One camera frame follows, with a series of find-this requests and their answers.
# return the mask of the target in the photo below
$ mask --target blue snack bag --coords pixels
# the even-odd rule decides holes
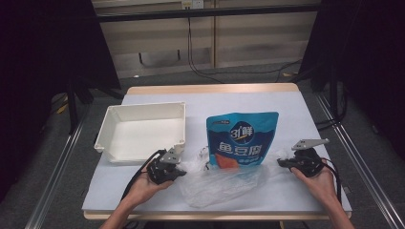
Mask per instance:
[[[223,114],[206,120],[209,162],[220,168],[259,165],[273,141],[278,113]]]

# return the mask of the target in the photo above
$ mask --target cable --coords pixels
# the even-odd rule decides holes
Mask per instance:
[[[356,11],[355,11],[355,13],[354,13],[354,16],[352,17],[352,21],[351,21],[350,24],[349,24],[349,29],[348,29],[347,32],[346,32],[346,37],[345,37],[345,41],[344,41],[344,43],[343,43],[342,51],[344,51],[344,50],[347,48],[347,46],[348,46],[349,38],[350,38],[350,33],[351,33],[351,31],[352,31],[352,29],[353,29],[353,27],[354,27],[355,19],[357,18],[358,13],[360,12],[360,7],[362,6],[362,4],[363,4],[363,0],[360,0],[360,3],[358,4],[358,7],[357,7],[357,9],[356,9]],[[346,114],[346,106],[347,106],[347,101],[346,101],[346,104],[345,104],[344,115]],[[333,126],[333,125],[339,123],[340,121],[342,121],[343,117],[338,117],[339,119],[336,119],[336,121],[335,121],[334,123],[331,123],[331,124],[328,125],[328,126],[319,128],[318,131],[326,130],[326,129],[328,129],[329,127],[331,127],[331,126]]]
[[[190,66],[190,69],[198,76],[204,77],[204,78],[209,78],[212,79],[214,81],[217,81],[219,83],[222,83],[222,81],[213,78],[209,75],[215,75],[215,74],[228,74],[228,73],[250,73],[250,74],[264,74],[264,73],[277,73],[278,72],[278,76],[277,79],[275,81],[275,83],[278,82],[279,77],[280,77],[280,72],[294,64],[299,64],[301,63],[302,59],[296,60],[294,62],[291,63],[287,63],[284,66],[282,66],[280,69],[277,70],[270,70],[270,71],[263,71],[263,72],[214,72],[214,73],[205,73],[202,72],[200,70],[197,69],[197,67],[194,64],[194,60],[193,60],[193,43],[192,43],[192,35],[191,35],[191,22],[190,22],[190,18],[188,18],[188,39],[187,39],[187,48],[188,48],[188,65]]]
[[[330,162],[333,165],[333,168],[330,167],[329,164],[322,162],[322,164],[327,167],[328,169],[331,170],[331,172],[334,174],[334,176],[336,177],[336,196],[337,196],[337,200],[339,200],[340,204],[342,204],[342,184],[341,184],[341,180],[340,180],[340,176],[339,176],[339,172],[337,171],[337,167],[336,165],[329,159],[326,159],[324,157],[322,157],[322,159]]]
[[[188,49],[187,57],[188,57],[188,65],[190,66],[190,69],[191,69],[196,75],[198,75],[198,76],[200,76],[200,77],[212,79],[212,80],[214,80],[214,81],[216,81],[216,82],[218,82],[218,83],[223,84],[223,81],[218,80],[218,79],[213,78],[213,77],[210,77],[210,76],[207,76],[207,75],[214,74],[214,73],[203,73],[203,72],[200,72],[200,71],[196,68],[196,66],[194,65],[194,61],[193,61],[193,43],[192,43],[192,39],[191,39],[191,22],[190,22],[190,18],[188,18],[188,39],[187,39],[187,40],[188,40],[188,42],[187,42],[187,49]]]
[[[328,129],[329,127],[341,122],[343,120],[343,118],[346,116],[346,112],[348,110],[348,93],[347,93],[347,89],[344,88],[341,99],[340,99],[340,106],[342,107],[342,113],[338,115],[338,117],[332,118],[332,119],[327,119],[324,121],[320,121],[320,122],[315,122],[315,125],[320,125],[320,124],[325,124],[325,123],[329,123],[329,125],[318,128],[317,130],[319,132],[324,131],[326,129]]]
[[[301,221],[306,229],[310,229],[306,222]]]
[[[124,190],[124,193],[122,194],[121,200],[123,200],[128,195],[129,191],[131,190],[132,185],[137,180],[137,178],[143,173],[142,170],[146,167],[146,165],[148,165],[148,163],[158,154],[160,154],[160,151],[154,152],[151,156],[149,156],[149,158],[145,161],[145,163],[143,163],[143,165],[140,166],[140,168],[137,170],[137,172],[134,174],[134,176],[128,182],[128,184]]]
[[[281,73],[281,70],[284,70],[284,69],[288,68],[289,66],[292,66],[292,65],[295,65],[295,64],[299,64],[299,63],[301,63],[301,59],[299,59],[299,60],[297,60],[297,61],[294,61],[294,62],[291,62],[291,63],[288,63],[288,64],[283,65],[283,66],[282,66],[282,67],[279,69],[278,74],[277,74],[276,81],[274,81],[274,83],[278,83],[278,80],[280,79],[280,73]]]
[[[55,100],[54,102],[52,102],[52,105],[57,103],[60,99],[64,98],[67,94],[63,94],[61,95],[57,100]]]
[[[64,106],[66,106],[69,103],[68,100],[63,101],[56,109],[51,110],[50,115],[55,114],[56,112],[58,112],[59,110],[63,111],[62,108]]]

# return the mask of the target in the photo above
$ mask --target plastic tray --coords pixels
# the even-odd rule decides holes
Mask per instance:
[[[110,106],[95,149],[113,163],[142,164],[157,150],[185,144],[185,103]]]

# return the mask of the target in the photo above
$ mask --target human arm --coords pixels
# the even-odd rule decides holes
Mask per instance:
[[[310,193],[324,206],[328,212],[333,228],[354,228],[337,199],[334,191],[333,174],[328,168],[324,167],[315,177],[305,177],[305,175],[296,168],[291,168],[291,172],[307,185]]]
[[[173,181],[166,181],[163,184],[157,185],[150,180],[146,169],[144,170],[132,185],[128,195],[119,203],[113,214],[108,217],[100,228],[122,228],[134,208],[146,202],[156,192],[168,188],[173,183]]]

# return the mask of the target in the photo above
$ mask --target metal rail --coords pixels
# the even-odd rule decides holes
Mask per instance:
[[[49,179],[48,184],[44,192],[42,193],[41,199],[36,203],[36,206],[30,216],[30,219],[28,220],[28,223],[25,227],[26,229],[41,228],[42,223],[44,222],[45,217],[48,213],[48,210],[51,207],[53,197],[56,192],[56,188],[60,182],[60,179],[63,176],[71,153],[75,148],[77,140],[80,136],[81,130],[83,128],[83,122],[86,119],[86,116],[90,110],[90,106],[91,105],[86,105],[81,121],[78,123],[75,131],[71,135],[69,135],[66,145],[62,151],[62,154],[60,155],[60,158],[53,169],[51,178]]]
[[[154,19],[188,18],[188,17],[209,17],[209,16],[230,16],[247,14],[266,14],[266,13],[287,13],[287,12],[306,12],[319,11],[327,9],[327,6],[321,4],[306,5],[284,5],[271,7],[254,8],[216,8],[203,10],[169,10],[137,13],[112,13],[99,14],[97,18],[88,18],[98,22],[117,22],[117,21],[139,21]]]
[[[328,100],[324,95],[318,94],[316,97],[324,110],[325,115],[329,119],[332,119],[333,116],[330,112],[330,104]],[[398,212],[395,210],[393,203],[375,179],[373,173],[370,171],[363,157],[360,155],[360,152],[355,147],[345,128],[340,123],[333,125],[333,128],[388,224],[390,224],[393,229],[405,228],[405,225]]]

